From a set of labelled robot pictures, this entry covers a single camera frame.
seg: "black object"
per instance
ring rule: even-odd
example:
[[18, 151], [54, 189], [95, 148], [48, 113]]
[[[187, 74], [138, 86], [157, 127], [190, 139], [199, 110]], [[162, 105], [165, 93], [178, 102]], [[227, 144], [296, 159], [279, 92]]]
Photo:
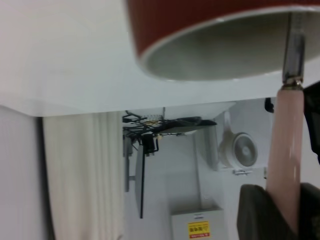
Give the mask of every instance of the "black object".
[[271, 97], [267, 97], [264, 101], [264, 109], [273, 114], [275, 112], [275, 106], [273, 105], [273, 103], [271, 102]]
[[297, 236], [262, 187], [243, 185], [240, 191], [237, 228], [239, 240], [318, 240], [320, 190], [309, 183], [301, 184]]
[[312, 151], [320, 164], [320, 82], [303, 90], [304, 116], [308, 125]]
[[154, 135], [153, 134], [144, 134], [141, 136], [142, 145], [144, 146], [144, 153], [145, 154], [153, 154], [159, 151], [159, 143], [158, 139], [155, 139], [154, 142]]
[[144, 197], [145, 197], [145, 161], [146, 154], [143, 145], [138, 148], [135, 165], [135, 199], [139, 217], [144, 218]]
[[144, 145], [146, 147], [146, 154], [152, 154], [159, 150], [158, 140], [156, 139], [154, 143], [154, 140], [151, 139], [152, 137], [166, 135], [180, 136], [186, 132], [217, 125], [214, 121], [202, 120], [199, 116], [168, 120], [163, 115], [161, 119], [152, 122], [148, 121], [147, 117], [142, 117], [129, 111], [125, 112], [126, 115], [122, 117], [122, 122], [132, 124], [132, 126], [123, 127], [125, 136], [130, 138], [133, 143], [138, 141], [140, 145]]

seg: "black cable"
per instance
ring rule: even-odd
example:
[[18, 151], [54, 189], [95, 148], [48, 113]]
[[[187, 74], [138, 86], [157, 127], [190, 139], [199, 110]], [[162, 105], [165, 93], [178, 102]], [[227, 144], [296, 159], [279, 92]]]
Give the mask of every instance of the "black cable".
[[133, 143], [131, 143], [132, 147], [134, 147], [135, 150], [138, 151], [138, 149], [135, 147], [135, 145]]

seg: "white wall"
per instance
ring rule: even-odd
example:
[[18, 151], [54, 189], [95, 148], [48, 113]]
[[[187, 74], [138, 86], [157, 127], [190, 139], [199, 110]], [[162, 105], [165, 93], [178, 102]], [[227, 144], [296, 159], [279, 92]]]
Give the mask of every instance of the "white wall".
[[45, 240], [36, 119], [0, 106], [0, 239]]
[[[264, 100], [242, 101], [230, 109], [234, 132], [249, 132], [257, 139], [261, 161], [268, 159], [267, 148], [271, 135], [259, 136], [257, 131], [266, 129], [272, 122], [271, 113], [264, 110]], [[200, 205], [196, 175], [196, 165], [192, 137], [171, 137], [160, 141], [160, 151], [146, 159], [145, 177], [145, 219], [138, 219], [134, 196], [134, 182], [125, 199], [127, 232], [130, 240], [171, 240], [171, 210], [197, 209]], [[224, 209], [228, 226], [229, 240], [237, 240], [237, 214], [240, 187], [243, 184], [265, 186], [264, 170], [256, 169], [248, 176], [234, 176], [230, 172], [208, 170], [205, 180], [212, 183], [209, 195], [217, 205]], [[301, 181], [320, 188], [320, 165], [311, 151], [309, 131], [304, 122], [303, 148], [301, 162]]]
[[[159, 148], [146, 158], [144, 219], [139, 219], [134, 182], [126, 193], [126, 240], [170, 240], [170, 212], [199, 207], [192, 136], [164, 137]], [[134, 160], [130, 167], [134, 175]]]

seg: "white curtain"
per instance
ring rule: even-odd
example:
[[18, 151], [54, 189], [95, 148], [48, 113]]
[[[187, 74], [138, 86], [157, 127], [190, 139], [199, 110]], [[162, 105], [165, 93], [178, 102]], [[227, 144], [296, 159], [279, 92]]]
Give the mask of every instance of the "white curtain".
[[121, 239], [121, 113], [45, 117], [43, 127], [56, 240]]

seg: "metal bracket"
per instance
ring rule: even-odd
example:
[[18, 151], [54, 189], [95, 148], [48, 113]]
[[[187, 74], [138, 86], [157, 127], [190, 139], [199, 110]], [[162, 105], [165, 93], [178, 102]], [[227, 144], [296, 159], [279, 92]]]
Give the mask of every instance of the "metal bracket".
[[242, 176], [242, 175], [246, 175], [248, 176], [248, 174], [251, 174], [252, 173], [252, 169], [241, 169], [241, 170], [233, 170], [232, 171], [232, 174], [233, 175], [236, 175], [236, 176]]

